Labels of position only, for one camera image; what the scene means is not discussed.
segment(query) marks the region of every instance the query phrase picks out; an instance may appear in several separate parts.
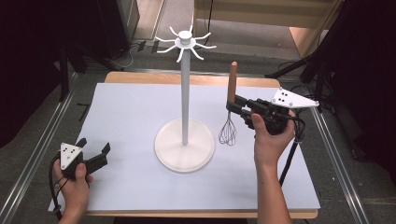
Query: black cable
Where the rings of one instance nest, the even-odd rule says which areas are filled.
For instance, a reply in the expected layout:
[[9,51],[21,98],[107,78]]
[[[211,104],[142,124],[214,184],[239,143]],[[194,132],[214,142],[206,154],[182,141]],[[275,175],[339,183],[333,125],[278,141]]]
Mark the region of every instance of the black cable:
[[[210,33],[210,21],[212,20],[212,8],[213,8],[213,0],[212,0],[211,3],[210,3],[209,19],[208,19],[208,21],[207,21],[207,32],[208,32],[208,33]],[[209,40],[209,37],[210,37],[210,36],[208,36],[208,37],[206,38],[206,41],[205,41],[205,43],[204,43],[204,46],[206,45],[207,41]]]
[[69,181],[69,178],[66,178],[66,181],[64,181],[64,183],[59,187],[58,192],[56,192],[56,195],[55,195],[56,198],[58,198],[59,193],[61,192],[62,188],[67,184],[68,181]]
[[291,161],[293,159],[294,152],[296,151],[297,145],[298,145],[297,142],[293,142],[293,145],[291,146],[288,159],[286,160],[286,164],[285,164],[285,167],[283,168],[282,175],[279,178],[280,186],[282,186],[283,182],[285,181],[285,177],[286,177],[286,174],[288,173],[288,170],[290,168]]
[[52,196],[54,208],[53,212],[55,212],[56,217],[58,220],[61,220],[62,218],[62,213],[61,213],[61,206],[58,203],[57,199],[57,194],[55,194],[55,189],[53,185],[53,178],[52,178],[52,169],[53,169],[53,164],[56,162],[56,160],[61,158],[61,152],[58,152],[54,158],[52,158],[50,164],[49,164],[49,189],[50,189],[50,194]]
[[280,186],[283,185],[283,182],[285,181],[285,177],[286,174],[289,171],[290,165],[291,165],[291,161],[293,159],[294,156],[294,152],[297,148],[297,145],[299,143],[301,143],[303,141],[304,138],[304,129],[305,129],[305,122],[302,119],[296,118],[296,117],[292,117],[289,115],[282,115],[282,114],[276,114],[277,117],[280,117],[282,119],[291,119],[294,122],[294,130],[295,130],[295,137],[294,137],[294,142],[293,145],[291,146],[290,152],[289,152],[289,156],[286,160],[286,164],[283,168],[282,174],[279,178],[279,183]]

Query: white board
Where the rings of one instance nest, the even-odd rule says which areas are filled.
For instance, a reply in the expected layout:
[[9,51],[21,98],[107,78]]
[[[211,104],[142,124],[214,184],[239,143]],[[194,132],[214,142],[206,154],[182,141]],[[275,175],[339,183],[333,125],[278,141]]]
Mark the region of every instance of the white board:
[[[275,92],[238,87],[236,94],[268,101]],[[236,144],[229,147],[217,141],[211,161],[202,169],[178,174],[157,159],[155,136],[165,123],[181,118],[180,94],[179,85],[97,85],[78,140],[87,139],[85,160],[99,154],[107,142],[111,150],[108,165],[93,174],[88,211],[257,209],[254,131],[235,114]],[[227,119],[226,95],[226,87],[191,85],[190,118],[206,124],[216,139]],[[291,143],[279,161],[278,175],[290,147]],[[319,209],[300,147],[283,191],[289,209]],[[62,195],[59,201],[64,204]]]

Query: human hand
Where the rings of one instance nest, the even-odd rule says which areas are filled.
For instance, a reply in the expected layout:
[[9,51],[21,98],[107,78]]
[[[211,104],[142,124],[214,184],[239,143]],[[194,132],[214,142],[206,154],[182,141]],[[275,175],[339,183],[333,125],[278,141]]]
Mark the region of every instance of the human hand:
[[67,180],[64,177],[60,160],[55,161],[53,170],[59,180],[59,186],[63,186],[61,192],[66,203],[60,223],[78,223],[88,207],[90,197],[88,184],[93,181],[93,177],[91,175],[86,176],[87,168],[84,163],[77,166],[76,180]]
[[288,126],[281,134],[271,135],[268,133],[264,120],[259,114],[251,115],[254,130],[256,132],[254,142],[254,161],[256,166],[277,167],[277,161],[294,137],[294,122],[288,121]]

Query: floor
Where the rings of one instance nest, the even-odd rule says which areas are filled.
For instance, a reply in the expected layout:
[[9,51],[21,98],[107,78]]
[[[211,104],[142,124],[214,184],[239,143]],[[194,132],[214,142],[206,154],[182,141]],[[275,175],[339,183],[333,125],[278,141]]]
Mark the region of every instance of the floor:
[[[193,1],[183,1],[183,3],[186,10],[179,10],[177,0],[165,1],[158,28],[155,31],[156,36],[163,39],[174,38],[169,26],[176,31],[188,29],[191,24]],[[207,21],[199,22],[197,35],[203,35]],[[212,21],[210,32],[212,36],[208,44],[218,47],[213,50],[199,50],[198,53],[205,58],[204,61],[194,59],[192,56],[191,71],[227,74],[230,62],[238,61],[241,76],[262,77],[300,59],[287,27],[259,27],[251,24]],[[141,42],[144,38],[139,37],[134,42]],[[143,50],[132,49],[130,54],[123,55],[116,62],[118,64],[132,63],[124,68],[126,71],[139,69],[178,71],[177,52],[152,53],[152,39],[149,40],[149,37],[147,39],[147,45]],[[23,186],[18,179],[21,178],[21,174],[30,175],[30,178],[26,180],[29,184],[21,188],[21,191],[14,192],[24,196],[20,198],[20,202],[17,202],[19,206],[11,211],[12,219],[4,223],[52,223],[56,221],[55,215],[47,211],[50,201],[47,181],[48,163],[60,142],[76,140],[83,124],[86,107],[84,105],[91,103],[96,83],[103,82],[108,73],[108,70],[101,64],[91,59],[86,59],[86,62],[89,66],[86,74],[75,74],[71,77],[73,90],[69,101],[66,101],[67,105],[59,104],[60,90],[56,89],[27,121],[18,136],[0,149],[0,163],[2,164],[0,167],[2,174],[0,202],[2,206],[7,203],[9,195],[13,193],[12,190],[20,187],[19,183]],[[302,69],[304,68],[281,77],[279,81],[282,87],[290,90],[298,86]],[[305,88],[295,90],[299,94],[306,94],[306,90],[312,91],[315,88],[315,80],[307,84]],[[331,88],[326,87],[324,94],[331,94],[331,92]],[[62,106],[67,106],[64,114],[59,113],[57,109]],[[54,113],[58,116],[56,117],[59,118],[58,120],[51,119]],[[390,181],[388,173],[375,162],[356,161],[336,115],[324,110],[320,116],[324,118],[330,137],[334,141],[336,153],[342,159],[341,169],[345,169],[347,174],[347,179],[344,179],[337,172],[340,167],[334,166],[332,152],[328,149],[324,133],[320,132],[315,113],[307,110],[301,116],[307,127],[306,138],[301,147],[321,209],[317,218],[295,219],[293,223],[395,223],[396,188]],[[56,127],[52,131],[46,129],[47,124],[51,122]],[[43,139],[42,133],[45,133],[49,139]],[[44,148],[41,154],[37,153],[40,148]],[[32,159],[36,159],[36,167],[26,168],[25,164],[33,163]],[[345,189],[343,185],[346,181],[350,181],[359,199],[358,202],[361,203],[358,204],[361,205],[363,211],[363,214],[359,214],[361,219],[353,215],[353,206],[348,198],[350,189]],[[4,208],[1,218],[5,216]],[[83,223],[108,224],[113,223],[113,220],[114,217],[85,217]],[[249,219],[248,223],[256,223],[256,221]]]

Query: cable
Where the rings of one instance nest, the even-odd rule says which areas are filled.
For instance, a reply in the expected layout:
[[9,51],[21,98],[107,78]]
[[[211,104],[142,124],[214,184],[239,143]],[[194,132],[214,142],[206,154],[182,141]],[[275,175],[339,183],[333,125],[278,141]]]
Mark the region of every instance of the cable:
[[58,152],[56,154],[56,156],[54,158],[52,158],[52,160],[49,164],[49,189],[50,189],[50,194],[52,196],[52,200],[53,200],[53,204],[54,204],[53,212],[55,212],[55,215],[58,218],[58,220],[61,220],[62,213],[61,213],[61,206],[58,203],[58,198],[57,198],[58,193],[55,194],[55,189],[54,189],[54,185],[53,185],[53,177],[52,177],[52,169],[53,169],[53,164],[55,163],[55,161],[60,158],[61,158],[61,152]]
[[283,182],[285,181],[285,177],[286,177],[286,174],[288,173],[288,170],[290,168],[291,160],[293,159],[294,152],[296,151],[297,145],[298,145],[297,142],[293,142],[293,145],[291,146],[288,159],[286,160],[286,164],[285,164],[285,167],[283,168],[282,175],[279,178],[280,186],[282,186]]
[[291,146],[289,156],[286,160],[285,167],[283,168],[282,175],[279,178],[280,186],[282,186],[283,182],[285,181],[286,174],[289,171],[291,161],[293,159],[294,152],[297,148],[297,145],[303,141],[305,122],[302,119],[292,117],[292,116],[287,116],[287,115],[282,115],[282,114],[277,114],[277,113],[275,114],[275,116],[282,118],[282,119],[291,119],[294,122],[294,130],[295,130],[294,142],[293,142],[293,145]]
[[[207,29],[206,29],[206,30],[207,30],[208,33],[210,33],[210,21],[212,20],[212,8],[213,8],[213,0],[212,0],[211,3],[210,3],[209,19],[208,19],[208,21],[207,21]],[[208,36],[208,37],[206,38],[206,41],[205,41],[205,43],[204,43],[204,46],[206,45],[207,41],[209,40],[209,37],[210,37],[210,36]]]
[[110,61],[111,61],[112,63],[114,63],[115,65],[121,67],[121,68],[126,68],[126,67],[131,66],[132,63],[134,62],[134,58],[132,57],[132,50],[133,50],[134,48],[136,48],[137,46],[139,46],[139,45],[132,46],[132,47],[129,49],[129,55],[131,56],[131,62],[128,63],[128,65],[121,65],[121,64],[119,64],[119,63],[114,62],[113,60],[110,60]]

